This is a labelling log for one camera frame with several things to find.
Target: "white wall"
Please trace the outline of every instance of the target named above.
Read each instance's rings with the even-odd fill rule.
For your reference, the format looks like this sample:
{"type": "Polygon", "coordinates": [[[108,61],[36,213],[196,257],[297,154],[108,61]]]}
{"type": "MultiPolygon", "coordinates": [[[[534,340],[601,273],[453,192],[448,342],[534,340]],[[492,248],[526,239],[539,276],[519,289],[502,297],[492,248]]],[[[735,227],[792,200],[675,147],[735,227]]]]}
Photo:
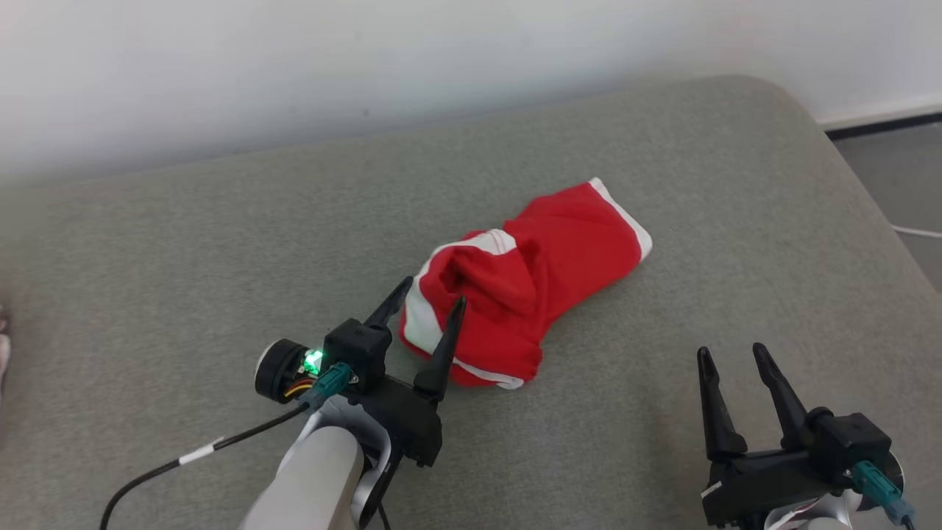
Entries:
{"type": "Polygon", "coordinates": [[[942,104],[938,0],[0,0],[0,184],[740,73],[942,104]]]}

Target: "gray cushion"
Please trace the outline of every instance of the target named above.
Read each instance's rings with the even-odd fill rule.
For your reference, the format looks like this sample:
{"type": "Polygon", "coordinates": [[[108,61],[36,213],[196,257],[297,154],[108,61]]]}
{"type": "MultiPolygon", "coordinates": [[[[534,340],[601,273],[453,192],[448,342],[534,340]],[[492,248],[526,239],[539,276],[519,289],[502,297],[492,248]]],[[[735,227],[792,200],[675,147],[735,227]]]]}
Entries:
{"type": "MultiPolygon", "coordinates": [[[[755,340],[806,406],[877,422],[920,518],[942,518],[937,297],[811,118],[727,77],[3,191],[0,528],[97,525],[126,481],[286,410],[252,390],[267,344],[319,343],[436,245],[593,176],[654,251],[554,325],[531,384],[449,391],[434,468],[386,495],[395,529],[705,527],[695,352],[772,449],[755,340]]],[[[388,364],[419,365],[398,343],[388,364]]],[[[299,428],[140,487],[112,528],[235,528],[299,428]]]]}

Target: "black plastic housing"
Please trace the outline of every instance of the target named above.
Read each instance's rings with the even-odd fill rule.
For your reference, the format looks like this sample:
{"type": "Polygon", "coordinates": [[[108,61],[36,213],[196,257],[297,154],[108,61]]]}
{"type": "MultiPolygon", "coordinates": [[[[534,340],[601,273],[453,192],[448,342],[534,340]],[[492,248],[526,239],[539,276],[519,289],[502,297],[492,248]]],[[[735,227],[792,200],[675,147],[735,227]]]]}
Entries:
{"type": "Polygon", "coordinates": [[[808,448],[811,464],[825,480],[836,482],[861,460],[882,470],[893,440],[867,419],[854,412],[849,416],[820,416],[812,425],[814,441],[808,448]]]}
{"type": "Polygon", "coordinates": [[[348,391],[366,394],[386,376],[386,349],[393,335],[385,325],[366,326],[356,319],[347,319],[324,338],[322,373],[338,362],[347,363],[356,376],[348,391]]]}

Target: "cable connector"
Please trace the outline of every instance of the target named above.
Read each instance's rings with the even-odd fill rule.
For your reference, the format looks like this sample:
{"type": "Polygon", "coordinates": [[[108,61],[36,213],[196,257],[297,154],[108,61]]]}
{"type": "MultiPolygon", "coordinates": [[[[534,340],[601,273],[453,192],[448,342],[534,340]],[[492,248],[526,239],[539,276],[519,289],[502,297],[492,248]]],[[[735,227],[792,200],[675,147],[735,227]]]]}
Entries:
{"type": "Polygon", "coordinates": [[[911,524],[916,517],[916,509],[902,499],[902,491],[867,460],[853,465],[851,480],[864,495],[883,507],[886,517],[893,524],[911,524]]]}
{"type": "Polygon", "coordinates": [[[298,398],[298,401],[308,405],[308,414],[314,414],[327,403],[328,399],[344,391],[355,378],[356,375],[347,363],[335,362],[328,371],[317,378],[313,388],[298,398]]]}

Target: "white trim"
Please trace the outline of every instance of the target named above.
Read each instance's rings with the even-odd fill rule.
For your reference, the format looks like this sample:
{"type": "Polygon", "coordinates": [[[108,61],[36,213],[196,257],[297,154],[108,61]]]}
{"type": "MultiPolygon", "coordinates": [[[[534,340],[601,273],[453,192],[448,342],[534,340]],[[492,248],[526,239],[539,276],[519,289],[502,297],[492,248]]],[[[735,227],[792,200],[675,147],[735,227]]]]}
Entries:
{"type": "Polygon", "coordinates": [[[622,208],[621,205],[615,202],[615,199],[611,198],[609,189],[605,187],[605,184],[602,184],[602,179],[596,177],[589,181],[589,184],[592,185],[593,189],[603,198],[605,202],[609,203],[611,207],[615,208],[615,211],[622,216],[622,219],[625,220],[631,226],[631,229],[635,231],[635,235],[638,237],[638,244],[642,248],[642,259],[645,259],[648,254],[651,254],[651,247],[653,242],[651,242],[651,234],[647,233],[647,230],[642,228],[635,218],[628,215],[628,212],[622,208]]]}
{"type": "MultiPolygon", "coordinates": [[[[416,348],[430,354],[435,351],[435,346],[442,339],[442,328],[438,325],[438,318],[435,316],[435,310],[422,294],[419,288],[419,282],[429,273],[429,266],[432,259],[438,253],[455,246],[470,246],[493,256],[502,256],[517,248],[517,241],[512,235],[495,228],[477,234],[470,240],[455,241],[444,244],[432,251],[429,260],[422,265],[418,274],[415,275],[415,281],[409,293],[406,294],[405,313],[406,324],[402,328],[402,335],[416,348]]],[[[462,367],[472,375],[485,381],[494,381],[502,389],[513,390],[523,386],[524,380],[519,377],[513,377],[504,373],[487,372],[480,368],[475,368],[459,359],[454,360],[454,364],[462,367]]]]}

